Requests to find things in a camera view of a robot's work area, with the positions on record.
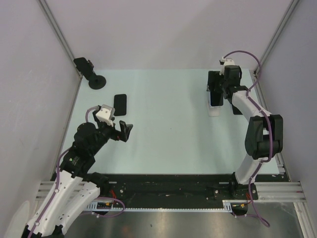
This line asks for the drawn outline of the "black round-base phone stand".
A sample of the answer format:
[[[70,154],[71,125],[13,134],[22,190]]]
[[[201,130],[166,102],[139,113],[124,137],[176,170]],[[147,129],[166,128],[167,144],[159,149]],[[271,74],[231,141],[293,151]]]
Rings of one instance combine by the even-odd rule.
[[[97,75],[94,72],[94,65],[92,64],[92,62],[90,60],[87,61],[90,64],[91,73],[83,76],[88,80],[88,84],[91,89],[99,90],[106,85],[106,79],[101,75]]]

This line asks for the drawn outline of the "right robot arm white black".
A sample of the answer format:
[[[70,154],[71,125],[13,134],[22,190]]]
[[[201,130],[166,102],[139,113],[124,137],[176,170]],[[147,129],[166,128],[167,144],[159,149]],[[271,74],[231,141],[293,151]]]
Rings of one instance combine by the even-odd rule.
[[[234,199],[251,195],[255,178],[262,166],[283,149],[283,118],[260,106],[241,85],[242,69],[225,65],[220,71],[209,71],[207,82],[208,110],[211,117],[220,115],[227,100],[234,115],[243,115],[248,121],[245,137],[246,156],[229,181],[227,192]]]

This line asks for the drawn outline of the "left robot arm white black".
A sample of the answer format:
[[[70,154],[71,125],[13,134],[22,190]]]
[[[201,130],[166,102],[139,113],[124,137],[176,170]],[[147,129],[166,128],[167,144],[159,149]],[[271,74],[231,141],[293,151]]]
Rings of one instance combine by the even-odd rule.
[[[109,140],[127,142],[133,125],[121,120],[117,130],[110,109],[98,108],[93,117],[94,123],[87,121],[78,126],[71,147],[60,155],[53,186],[27,222],[22,237],[62,238],[93,200],[109,194],[109,179],[88,171]]]

